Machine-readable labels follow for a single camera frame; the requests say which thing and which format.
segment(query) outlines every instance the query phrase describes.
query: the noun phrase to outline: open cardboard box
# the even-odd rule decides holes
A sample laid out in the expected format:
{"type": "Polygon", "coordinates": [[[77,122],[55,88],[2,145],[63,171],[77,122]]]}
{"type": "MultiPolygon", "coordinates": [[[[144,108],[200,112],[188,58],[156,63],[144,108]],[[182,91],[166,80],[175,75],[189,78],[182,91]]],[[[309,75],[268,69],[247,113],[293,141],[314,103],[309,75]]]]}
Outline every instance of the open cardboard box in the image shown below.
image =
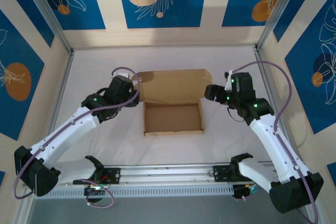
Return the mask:
{"type": "Polygon", "coordinates": [[[138,76],[145,136],[203,133],[200,98],[212,84],[207,70],[150,71],[138,76]]]}

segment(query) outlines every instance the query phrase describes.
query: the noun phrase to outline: cardboard box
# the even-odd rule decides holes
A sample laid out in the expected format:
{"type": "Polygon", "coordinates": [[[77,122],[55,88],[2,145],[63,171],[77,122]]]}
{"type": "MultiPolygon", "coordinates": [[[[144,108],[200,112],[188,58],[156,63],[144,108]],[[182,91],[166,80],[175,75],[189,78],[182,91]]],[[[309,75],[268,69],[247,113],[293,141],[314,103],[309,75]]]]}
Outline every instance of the cardboard box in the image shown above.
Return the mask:
{"type": "Polygon", "coordinates": [[[150,71],[138,76],[145,136],[203,133],[200,98],[212,84],[207,70],[150,71]]]}

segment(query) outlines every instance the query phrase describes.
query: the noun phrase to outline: white floor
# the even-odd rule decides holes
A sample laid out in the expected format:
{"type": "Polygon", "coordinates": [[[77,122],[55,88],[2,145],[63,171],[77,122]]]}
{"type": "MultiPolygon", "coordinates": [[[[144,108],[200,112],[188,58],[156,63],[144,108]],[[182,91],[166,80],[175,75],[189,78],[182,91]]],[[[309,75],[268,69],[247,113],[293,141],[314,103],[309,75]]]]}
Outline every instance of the white floor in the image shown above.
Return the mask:
{"type": "MultiPolygon", "coordinates": [[[[136,72],[150,70],[207,69],[213,83],[224,85],[224,72],[255,60],[252,47],[143,47],[76,51],[57,119],[68,119],[87,95],[107,87],[111,71],[119,66],[136,72]]],[[[267,98],[257,65],[248,71],[257,97],[267,98]]],[[[249,152],[259,161],[270,158],[246,123],[238,123],[226,107],[202,99],[205,132],[202,135],[143,135],[142,104],[123,108],[72,146],[62,161],[93,155],[105,165],[191,164],[229,162],[249,152]]]]}

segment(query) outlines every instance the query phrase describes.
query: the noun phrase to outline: cardboard box flap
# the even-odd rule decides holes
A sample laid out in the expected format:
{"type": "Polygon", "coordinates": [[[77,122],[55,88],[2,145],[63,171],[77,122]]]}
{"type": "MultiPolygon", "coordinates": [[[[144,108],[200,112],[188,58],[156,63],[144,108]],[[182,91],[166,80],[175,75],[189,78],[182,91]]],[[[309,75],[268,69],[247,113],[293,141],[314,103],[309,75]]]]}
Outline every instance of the cardboard box flap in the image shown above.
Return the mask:
{"type": "Polygon", "coordinates": [[[138,76],[140,101],[158,104],[197,103],[204,97],[206,86],[212,84],[205,69],[139,72],[138,76]]]}

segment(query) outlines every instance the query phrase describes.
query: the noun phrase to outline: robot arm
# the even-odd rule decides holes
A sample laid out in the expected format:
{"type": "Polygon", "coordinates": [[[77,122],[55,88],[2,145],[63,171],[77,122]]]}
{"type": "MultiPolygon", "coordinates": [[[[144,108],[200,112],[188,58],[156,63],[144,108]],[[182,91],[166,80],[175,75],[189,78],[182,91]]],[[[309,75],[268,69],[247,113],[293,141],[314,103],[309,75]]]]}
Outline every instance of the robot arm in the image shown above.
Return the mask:
{"type": "Polygon", "coordinates": [[[231,159],[229,176],[253,180],[269,193],[276,209],[284,213],[310,203],[298,173],[300,170],[315,200],[323,185],[321,175],[309,172],[308,167],[297,156],[281,129],[278,126],[274,129],[276,119],[274,111],[267,100],[256,98],[249,73],[232,74],[230,71],[225,73],[225,77],[226,86],[209,85],[205,91],[205,98],[237,110],[238,115],[263,143],[276,169],[276,172],[267,169],[250,154],[245,153],[231,159]]]}
{"type": "MultiPolygon", "coordinates": [[[[120,111],[120,108],[114,108],[90,113],[92,109],[123,103],[133,97],[135,93],[136,90],[134,90],[133,83],[128,76],[115,76],[108,88],[89,95],[82,102],[81,107],[45,139],[34,144],[30,149],[23,146],[18,148],[14,153],[16,174],[21,171],[33,154],[41,150],[21,176],[21,180],[37,196],[47,194],[58,184],[98,175],[99,171],[103,169],[103,165],[92,156],[72,162],[57,161],[70,146],[78,143],[87,132],[102,122],[114,118],[120,111]],[[54,140],[44,147],[44,143],[53,136],[54,140]]],[[[139,96],[127,106],[136,106],[138,103],[139,96]]]]}

